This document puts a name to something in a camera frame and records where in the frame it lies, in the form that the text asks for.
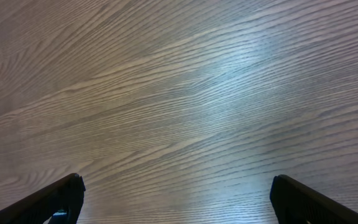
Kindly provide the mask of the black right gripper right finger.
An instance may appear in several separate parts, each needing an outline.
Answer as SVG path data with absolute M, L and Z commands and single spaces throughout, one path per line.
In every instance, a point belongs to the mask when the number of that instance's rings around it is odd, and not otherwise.
M 358 224 L 358 213 L 287 175 L 273 178 L 270 201 L 279 224 Z

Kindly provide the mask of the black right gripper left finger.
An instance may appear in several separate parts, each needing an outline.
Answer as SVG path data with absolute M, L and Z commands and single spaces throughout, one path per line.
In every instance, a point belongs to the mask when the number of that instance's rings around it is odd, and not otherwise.
M 0 224 L 76 224 L 85 197 L 82 176 L 72 173 L 0 210 Z

